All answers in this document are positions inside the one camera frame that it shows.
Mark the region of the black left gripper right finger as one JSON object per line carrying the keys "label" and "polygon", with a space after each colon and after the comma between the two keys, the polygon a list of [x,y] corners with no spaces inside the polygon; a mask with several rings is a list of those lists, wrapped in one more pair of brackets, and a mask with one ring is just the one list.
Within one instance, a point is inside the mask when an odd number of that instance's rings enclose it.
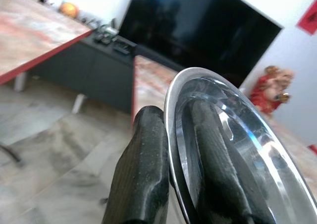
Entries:
{"label": "black left gripper right finger", "polygon": [[209,224],[273,224],[266,190],[224,133],[216,110],[206,101],[189,103],[201,162],[203,186],[198,210]]}

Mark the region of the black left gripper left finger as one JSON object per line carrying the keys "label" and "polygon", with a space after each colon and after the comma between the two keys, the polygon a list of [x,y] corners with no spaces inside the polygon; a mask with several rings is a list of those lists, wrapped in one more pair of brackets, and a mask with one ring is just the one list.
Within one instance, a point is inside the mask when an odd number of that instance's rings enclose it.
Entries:
{"label": "black left gripper left finger", "polygon": [[141,108],[133,136],[119,158],[110,187],[104,224],[164,224],[169,199],[168,138],[163,111]]}

